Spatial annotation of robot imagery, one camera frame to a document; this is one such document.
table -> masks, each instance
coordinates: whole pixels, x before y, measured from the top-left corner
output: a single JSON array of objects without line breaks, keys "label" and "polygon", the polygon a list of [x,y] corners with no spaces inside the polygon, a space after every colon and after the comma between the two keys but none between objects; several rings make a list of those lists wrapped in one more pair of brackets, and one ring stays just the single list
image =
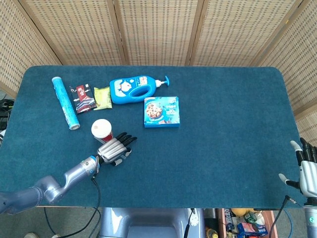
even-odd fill
[{"label": "table", "polygon": [[[78,115],[68,129],[51,79],[68,86],[106,87],[116,78],[149,75],[170,86],[155,96],[178,96],[179,128],[144,128],[143,103]],[[91,135],[97,119],[112,123],[114,135],[137,136],[132,153],[118,167],[102,166],[97,181],[103,207],[279,208],[285,186],[278,173],[298,178],[290,140],[299,135],[281,73],[273,67],[35,66],[24,74],[0,148],[0,191],[32,186],[63,174],[101,144]],[[95,206],[97,192],[87,179],[59,206]]]}]

wicker panel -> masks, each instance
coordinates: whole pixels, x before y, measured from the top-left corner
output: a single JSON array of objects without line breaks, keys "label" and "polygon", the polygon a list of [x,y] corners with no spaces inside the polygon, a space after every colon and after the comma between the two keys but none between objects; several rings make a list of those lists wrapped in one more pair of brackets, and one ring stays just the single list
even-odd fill
[{"label": "wicker panel", "polygon": [[121,64],[106,0],[24,0],[64,64]]},{"label": "wicker panel", "polygon": [[312,145],[317,145],[317,111],[306,115],[296,123],[300,136]]},{"label": "wicker panel", "polygon": [[248,66],[295,0],[210,0],[193,65]]},{"label": "wicker panel", "polygon": [[184,65],[197,0],[119,0],[131,64]]},{"label": "wicker panel", "polygon": [[0,19],[0,83],[14,97],[27,68],[60,62],[13,1],[0,1]]},{"label": "wicker panel", "polygon": [[262,65],[284,76],[293,110],[317,98],[317,2],[311,0]]}]

white robotic hand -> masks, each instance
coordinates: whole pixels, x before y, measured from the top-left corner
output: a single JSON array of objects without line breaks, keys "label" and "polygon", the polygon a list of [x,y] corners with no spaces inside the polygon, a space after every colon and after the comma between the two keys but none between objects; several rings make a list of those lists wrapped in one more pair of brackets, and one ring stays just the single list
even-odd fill
[{"label": "white robotic hand", "polygon": [[299,182],[287,179],[284,174],[279,174],[279,177],[287,185],[299,189],[307,198],[304,206],[307,236],[317,238],[317,147],[312,146],[303,138],[301,143],[303,148],[295,141],[291,141],[299,166]]},{"label": "white robotic hand", "polygon": [[312,146],[303,138],[301,143],[303,148],[295,141],[291,141],[299,166],[299,182],[291,181],[283,174],[279,174],[279,177],[287,185],[300,189],[301,193],[308,198],[307,205],[317,205],[317,147]]}]

cup lid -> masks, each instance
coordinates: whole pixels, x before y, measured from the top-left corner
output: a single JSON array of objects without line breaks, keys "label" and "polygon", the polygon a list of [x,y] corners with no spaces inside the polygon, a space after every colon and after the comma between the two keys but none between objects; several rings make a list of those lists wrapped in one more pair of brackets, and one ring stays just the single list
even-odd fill
[{"label": "cup lid", "polygon": [[111,123],[106,119],[96,120],[91,126],[91,133],[94,137],[103,139],[111,133]]}]

shoe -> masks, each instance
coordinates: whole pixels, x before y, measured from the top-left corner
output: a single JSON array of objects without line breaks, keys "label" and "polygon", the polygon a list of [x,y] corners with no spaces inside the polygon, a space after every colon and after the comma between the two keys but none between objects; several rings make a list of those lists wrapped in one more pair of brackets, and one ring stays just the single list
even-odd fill
[{"label": "shoe", "polygon": [[24,238],[40,238],[36,233],[31,232],[24,236]]}]

